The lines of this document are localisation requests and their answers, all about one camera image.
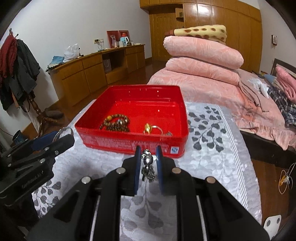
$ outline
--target wooden desk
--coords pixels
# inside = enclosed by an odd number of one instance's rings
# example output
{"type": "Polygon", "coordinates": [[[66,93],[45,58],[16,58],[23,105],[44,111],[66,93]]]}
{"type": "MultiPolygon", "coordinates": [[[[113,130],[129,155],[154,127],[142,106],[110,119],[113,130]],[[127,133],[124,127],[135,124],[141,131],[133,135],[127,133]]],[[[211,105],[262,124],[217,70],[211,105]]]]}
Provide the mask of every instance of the wooden desk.
{"type": "Polygon", "coordinates": [[[144,45],[113,48],[69,61],[50,71],[59,98],[72,107],[91,93],[145,67],[144,45]],[[103,60],[110,59],[112,71],[105,73],[103,60]]]}

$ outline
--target gray patterned bedspread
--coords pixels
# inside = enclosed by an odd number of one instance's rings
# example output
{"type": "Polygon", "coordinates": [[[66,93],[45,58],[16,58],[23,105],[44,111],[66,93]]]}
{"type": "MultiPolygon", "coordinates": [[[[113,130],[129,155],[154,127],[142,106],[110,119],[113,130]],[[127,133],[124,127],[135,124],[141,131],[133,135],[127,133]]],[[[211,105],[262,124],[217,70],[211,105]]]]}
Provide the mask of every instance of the gray patterned bedspread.
{"type": "MultiPolygon", "coordinates": [[[[54,177],[33,193],[35,208],[43,216],[83,176],[99,178],[122,165],[130,155],[87,148],[74,124],[75,144],[56,157],[54,177]]],[[[258,180],[243,137],[231,112],[213,104],[186,102],[189,137],[185,154],[176,166],[192,176],[214,176],[261,223],[258,180]]],[[[153,163],[157,174],[156,163],[153,163]]],[[[176,199],[160,194],[157,179],[140,180],[136,196],[121,199],[120,240],[176,240],[176,199]]]]}

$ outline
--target white cable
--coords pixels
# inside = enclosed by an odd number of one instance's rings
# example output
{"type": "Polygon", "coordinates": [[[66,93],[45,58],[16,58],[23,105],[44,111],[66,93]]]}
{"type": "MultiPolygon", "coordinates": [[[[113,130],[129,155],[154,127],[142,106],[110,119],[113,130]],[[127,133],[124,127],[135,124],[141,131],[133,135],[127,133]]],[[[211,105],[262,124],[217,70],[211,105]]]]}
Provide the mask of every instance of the white cable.
{"type": "Polygon", "coordinates": [[[281,182],[282,174],[283,174],[283,172],[284,172],[284,173],[285,173],[284,176],[286,176],[285,179],[284,179],[284,183],[286,183],[286,188],[285,188],[285,190],[284,190],[283,192],[281,192],[281,190],[279,189],[280,194],[284,194],[285,191],[286,191],[286,189],[287,189],[287,187],[288,187],[289,190],[293,188],[293,179],[292,179],[292,177],[291,177],[291,172],[293,171],[295,165],[296,165],[296,162],[293,163],[293,164],[289,167],[289,169],[288,169],[287,172],[286,172],[285,170],[282,170],[282,171],[281,171],[281,176],[279,177],[279,184],[280,184],[280,182],[281,182]]]}
{"type": "Polygon", "coordinates": [[[98,45],[98,49],[101,51],[101,50],[103,50],[102,48],[103,48],[103,43],[101,42],[101,40],[98,40],[97,41],[97,45],[98,45]]]}

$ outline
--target gold ring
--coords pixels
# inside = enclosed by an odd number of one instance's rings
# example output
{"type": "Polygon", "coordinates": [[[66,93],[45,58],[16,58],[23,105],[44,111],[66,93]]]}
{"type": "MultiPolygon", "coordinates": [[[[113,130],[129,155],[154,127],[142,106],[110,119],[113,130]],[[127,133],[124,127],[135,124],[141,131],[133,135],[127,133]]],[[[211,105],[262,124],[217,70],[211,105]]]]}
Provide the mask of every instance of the gold ring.
{"type": "Polygon", "coordinates": [[[163,130],[159,126],[152,126],[149,123],[145,124],[144,134],[145,133],[151,134],[153,128],[159,129],[161,131],[161,134],[163,135],[163,130]]]}

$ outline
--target red tin box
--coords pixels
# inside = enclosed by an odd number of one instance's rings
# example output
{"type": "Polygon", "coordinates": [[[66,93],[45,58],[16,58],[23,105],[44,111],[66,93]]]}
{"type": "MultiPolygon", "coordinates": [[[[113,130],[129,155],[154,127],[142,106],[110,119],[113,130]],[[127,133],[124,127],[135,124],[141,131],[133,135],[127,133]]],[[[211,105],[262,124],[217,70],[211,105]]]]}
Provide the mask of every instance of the red tin box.
{"type": "Polygon", "coordinates": [[[184,154],[188,138],[186,108],[179,86],[121,85],[111,86],[77,121],[75,128],[87,147],[134,154],[136,146],[155,154],[158,145],[164,156],[180,157],[184,154]],[[99,130],[108,115],[126,115],[130,132],[99,130]],[[144,134],[144,126],[159,126],[144,134]]]}

